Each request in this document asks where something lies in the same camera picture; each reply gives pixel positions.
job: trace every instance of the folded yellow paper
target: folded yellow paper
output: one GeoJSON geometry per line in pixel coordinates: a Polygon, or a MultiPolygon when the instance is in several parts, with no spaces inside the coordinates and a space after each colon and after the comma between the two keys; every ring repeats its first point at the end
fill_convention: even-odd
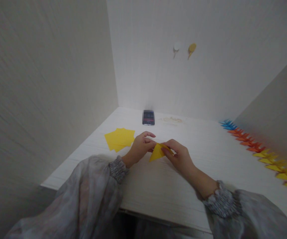
{"type": "Polygon", "coordinates": [[[151,154],[150,160],[149,162],[162,158],[164,155],[163,151],[161,150],[161,148],[166,148],[172,155],[174,155],[174,153],[172,152],[171,149],[169,149],[167,146],[165,146],[164,144],[159,144],[157,143],[157,145],[154,147],[154,150],[151,154]]]}

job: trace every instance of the orange paper crane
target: orange paper crane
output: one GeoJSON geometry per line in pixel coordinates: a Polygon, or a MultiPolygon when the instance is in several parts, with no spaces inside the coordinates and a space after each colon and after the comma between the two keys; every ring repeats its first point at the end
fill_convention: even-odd
{"type": "Polygon", "coordinates": [[[235,129],[235,130],[229,130],[229,131],[227,131],[228,133],[242,133],[243,132],[243,130],[241,130],[240,128],[237,128],[237,129],[235,129]]]}
{"type": "Polygon", "coordinates": [[[235,137],[242,137],[242,133],[243,132],[244,132],[244,130],[241,130],[240,132],[232,134],[232,135],[235,136],[235,137]]]}
{"type": "Polygon", "coordinates": [[[248,141],[248,138],[247,138],[247,136],[249,136],[250,134],[243,134],[241,137],[239,137],[239,138],[236,138],[236,140],[239,140],[239,141],[244,141],[244,142],[246,142],[246,141],[248,141]]]}
{"type": "Polygon", "coordinates": [[[245,146],[252,146],[254,143],[254,139],[252,137],[248,138],[248,141],[242,142],[240,143],[241,145],[245,145],[245,146]]]}
{"type": "Polygon", "coordinates": [[[250,145],[250,147],[247,148],[246,150],[260,153],[265,149],[265,147],[260,148],[261,145],[262,145],[262,143],[256,142],[253,145],[250,145]]]}

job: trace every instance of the smartphone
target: smartphone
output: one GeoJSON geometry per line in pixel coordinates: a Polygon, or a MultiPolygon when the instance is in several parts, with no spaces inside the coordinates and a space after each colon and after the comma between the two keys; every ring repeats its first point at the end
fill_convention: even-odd
{"type": "Polygon", "coordinates": [[[142,124],[154,125],[154,112],[153,110],[144,110],[142,113],[142,124]]]}

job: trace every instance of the right hand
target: right hand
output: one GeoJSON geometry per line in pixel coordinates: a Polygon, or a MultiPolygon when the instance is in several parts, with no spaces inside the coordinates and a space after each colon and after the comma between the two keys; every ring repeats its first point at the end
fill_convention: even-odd
{"type": "Polygon", "coordinates": [[[170,149],[173,149],[176,152],[175,155],[172,155],[167,149],[161,148],[165,156],[182,174],[182,176],[189,179],[195,173],[197,168],[192,162],[188,149],[174,139],[170,139],[162,144],[168,146],[170,149]]]}

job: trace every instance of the origami paper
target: origami paper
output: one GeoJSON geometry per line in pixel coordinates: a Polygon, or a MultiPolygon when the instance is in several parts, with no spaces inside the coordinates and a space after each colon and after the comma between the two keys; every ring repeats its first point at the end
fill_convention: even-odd
{"type": "Polygon", "coordinates": [[[171,149],[169,149],[167,146],[165,146],[164,144],[159,144],[157,143],[157,145],[154,147],[153,152],[151,154],[150,160],[149,162],[162,158],[164,155],[163,151],[161,150],[161,148],[166,148],[172,155],[174,155],[174,153],[172,152],[171,149]]]}
{"type": "Polygon", "coordinates": [[[134,133],[134,130],[118,128],[111,133],[105,134],[109,150],[115,150],[118,152],[124,147],[130,147],[134,141],[134,133]]]}

